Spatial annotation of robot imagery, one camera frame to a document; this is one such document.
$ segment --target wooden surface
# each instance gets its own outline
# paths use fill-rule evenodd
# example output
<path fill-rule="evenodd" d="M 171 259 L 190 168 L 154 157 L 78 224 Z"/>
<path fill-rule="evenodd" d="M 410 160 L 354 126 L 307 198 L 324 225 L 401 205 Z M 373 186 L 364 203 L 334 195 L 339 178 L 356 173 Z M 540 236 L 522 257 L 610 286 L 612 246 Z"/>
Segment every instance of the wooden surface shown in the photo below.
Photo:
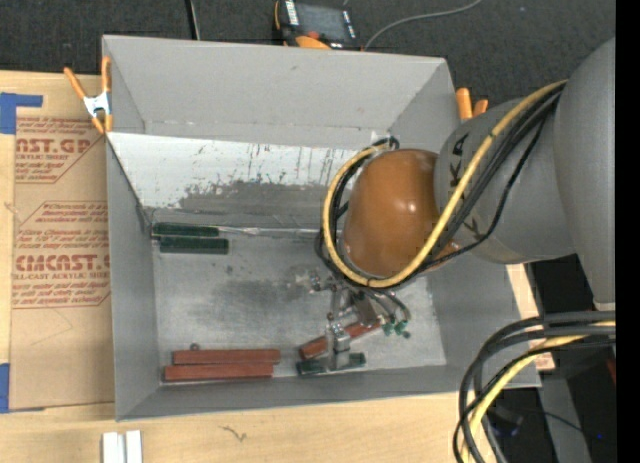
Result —
<path fill-rule="evenodd" d="M 98 92 L 98 77 L 81 77 L 88 93 Z M 0 71 L 0 91 L 42 93 L 39 111 L 55 112 L 68 105 L 73 92 L 62 74 Z M 0 194 L 9 194 L 2 168 L 14 150 L 0 141 Z M 8 207 L 0 205 L 0 228 L 11 228 Z M 0 363 L 6 360 L 10 285 L 7 283 L 7 241 L 0 244 L 4 275 L 0 277 Z M 535 315 L 521 266 L 509 266 L 524 316 Z M 116 423 L 113 404 L 49 408 L 0 415 L 0 461 L 98 462 L 102 433 L 141 430 L 145 462 L 452 462 L 451 437 L 457 422 L 457 394 L 437 394 L 313 407 L 296 407 L 201 416 L 156 418 Z M 487 461 L 494 461 L 480 441 Z"/>

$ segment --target green object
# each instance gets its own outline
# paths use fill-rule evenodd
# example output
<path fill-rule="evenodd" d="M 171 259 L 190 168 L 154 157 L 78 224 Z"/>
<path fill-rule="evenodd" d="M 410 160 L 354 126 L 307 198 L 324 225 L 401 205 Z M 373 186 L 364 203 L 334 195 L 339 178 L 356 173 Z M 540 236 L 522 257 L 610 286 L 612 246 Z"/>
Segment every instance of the green object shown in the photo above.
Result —
<path fill-rule="evenodd" d="M 394 327 L 396 335 L 402 335 L 402 332 L 407 328 L 407 324 L 409 324 L 407 321 L 400 321 L 397 323 Z"/>
<path fill-rule="evenodd" d="M 187 225 L 186 223 L 154 223 L 151 226 L 151 237 L 218 237 L 218 227 L 205 225 Z"/>
<path fill-rule="evenodd" d="M 206 237 L 163 236 L 160 238 L 160 253 L 226 255 L 229 253 L 229 240 Z"/>

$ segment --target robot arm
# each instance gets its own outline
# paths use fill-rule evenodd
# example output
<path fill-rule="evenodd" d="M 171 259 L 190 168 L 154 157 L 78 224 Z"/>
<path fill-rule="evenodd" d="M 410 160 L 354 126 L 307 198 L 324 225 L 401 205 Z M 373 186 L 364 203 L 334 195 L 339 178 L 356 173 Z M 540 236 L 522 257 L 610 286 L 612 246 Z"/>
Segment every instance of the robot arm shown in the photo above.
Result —
<path fill-rule="evenodd" d="M 598 308 L 615 309 L 614 71 L 615 39 L 569 81 L 465 122 L 438 156 L 356 156 L 325 203 L 332 264 L 386 288 L 464 251 L 500 263 L 577 253 Z M 332 195 L 360 168 L 338 238 Z"/>

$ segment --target blue tape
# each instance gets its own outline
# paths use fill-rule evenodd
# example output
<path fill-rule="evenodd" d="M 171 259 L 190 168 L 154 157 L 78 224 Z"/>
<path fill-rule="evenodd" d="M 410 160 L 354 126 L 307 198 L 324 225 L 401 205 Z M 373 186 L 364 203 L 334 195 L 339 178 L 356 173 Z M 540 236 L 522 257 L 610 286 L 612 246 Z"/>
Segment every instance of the blue tape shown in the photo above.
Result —
<path fill-rule="evenodd" d="M 0 364 L 0 413 L 9 411 L 9 364 Z"/>
<path fill-rule="evenodd" d="M 0 134 L 16 133 L 16 108 L 42 107 L 42 95 L 0 93 Z"/>

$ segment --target green connector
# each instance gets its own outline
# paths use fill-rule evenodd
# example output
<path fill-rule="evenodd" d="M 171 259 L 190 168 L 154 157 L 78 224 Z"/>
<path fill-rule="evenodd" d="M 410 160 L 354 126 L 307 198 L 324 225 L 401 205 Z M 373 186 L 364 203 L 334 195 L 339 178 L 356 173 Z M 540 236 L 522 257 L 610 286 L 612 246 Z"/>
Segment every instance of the green connector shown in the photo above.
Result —
<path fill-rule="evenodd" d="M 402 332 L 407 328 L 407 324 L 409 324 L 408 321 L 400 321 L 397 323 L 394 327 L 396 335 L 402 335 Z"/>

